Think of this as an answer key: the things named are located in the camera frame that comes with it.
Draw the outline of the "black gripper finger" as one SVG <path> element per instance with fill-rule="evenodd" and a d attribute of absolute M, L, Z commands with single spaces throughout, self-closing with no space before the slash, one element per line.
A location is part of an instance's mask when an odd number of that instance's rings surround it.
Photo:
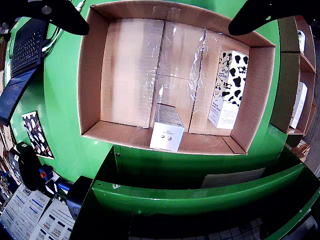
<path fill-rule="evenodd" d="M 69 0 L 26 0 L 25 16 L 47 22 L 74 35 L 87 35 L 89 24 Z"/>
<path fill-rule="evenodd" d="M 228 25 L 232 36 L 249 34 L 282 18 L 302 16 L 311 27 L 320 25 L 318 0 L 247 0 Z"/>

